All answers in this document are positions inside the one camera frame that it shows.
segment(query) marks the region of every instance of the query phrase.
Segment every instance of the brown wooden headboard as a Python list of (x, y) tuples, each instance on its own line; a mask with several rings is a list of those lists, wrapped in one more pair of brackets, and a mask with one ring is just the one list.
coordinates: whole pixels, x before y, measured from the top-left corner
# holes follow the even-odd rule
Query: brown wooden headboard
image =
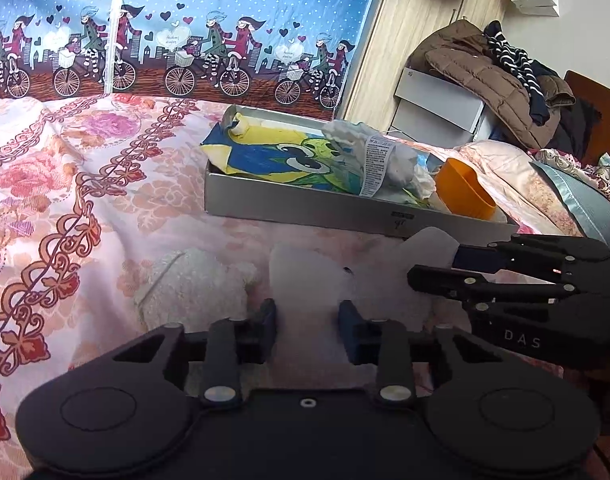
[(565, 81), (576, 97), (592, 103), (601, 112), (601, 121), (592, 129), (583, 163), (595, 166), (604, 153), (610, 154), (610, 89), (576, 72), (568, 71)]

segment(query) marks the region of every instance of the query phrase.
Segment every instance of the brown puffer jacket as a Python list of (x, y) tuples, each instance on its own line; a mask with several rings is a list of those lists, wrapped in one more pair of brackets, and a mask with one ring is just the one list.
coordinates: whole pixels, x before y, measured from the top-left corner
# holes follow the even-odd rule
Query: brown puffer jacket
[(534, 124), (524, 86), (489, 57), (442, 47), (426, 53), (425, 58), (443, 76), (479, 96), (526, 148), (544, 148), (554, 136), (560, 110), (550, 109), (550, 118), (543, 126)]
[(466, 20), (458, 20), (423, 40), (407, 66), (467, 88), (490, 107), (522, 145), (544, 148), (560, 121), (557, 108), (575, 102), (570, 86), (559, 77), (539, 78), (550, 118), (537, 126), (530, 117), (529, 94), (517, 78), (494, 65), (488, 52), (482, 31)]

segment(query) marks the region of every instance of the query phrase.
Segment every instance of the bicycle basket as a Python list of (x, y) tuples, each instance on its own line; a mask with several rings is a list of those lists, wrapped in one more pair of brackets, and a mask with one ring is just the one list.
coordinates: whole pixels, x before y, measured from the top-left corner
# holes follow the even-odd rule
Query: bicycle basket
[(76, 60), (76, 53), (62, 48), (58, 53), (58, 64), (61, 68), (70, 68)]
[(298, 81), (301, 77), (303, 77), (303, 69), (302, 68), (293, 69), (290, 67), (290, 69), (287, 71), (287, 77), (288, 77), (288, 79), (290, 79), (292, 81)]
[(184, 50), (176, 50), (174, 54), (174, 63), (181, 67), (186, 67), (194, 62), (194, 56), (187, 54)]

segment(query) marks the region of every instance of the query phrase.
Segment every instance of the white wall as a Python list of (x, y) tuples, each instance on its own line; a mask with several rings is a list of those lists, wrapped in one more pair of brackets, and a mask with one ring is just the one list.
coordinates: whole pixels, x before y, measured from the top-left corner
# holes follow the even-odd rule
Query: white wall
[(508, 41), (556, 70), (610, 88), (610, 0), (559, 0), (560, 18), (527, 16), (514, 5), (503, 20)]

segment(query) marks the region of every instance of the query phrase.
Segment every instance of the cable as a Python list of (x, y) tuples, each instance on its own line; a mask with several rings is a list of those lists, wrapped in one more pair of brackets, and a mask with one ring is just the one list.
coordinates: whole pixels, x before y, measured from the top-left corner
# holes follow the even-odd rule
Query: cable
[(603, 465), (605, 466), (608, 475), (610, 475), (610, 459), (608, 459), (608, 457), (601, 450), (601, 448), (597, 446), (597, 444), (594, 444), (594, 452), (601, 459), (601, 462), (603, 462)]

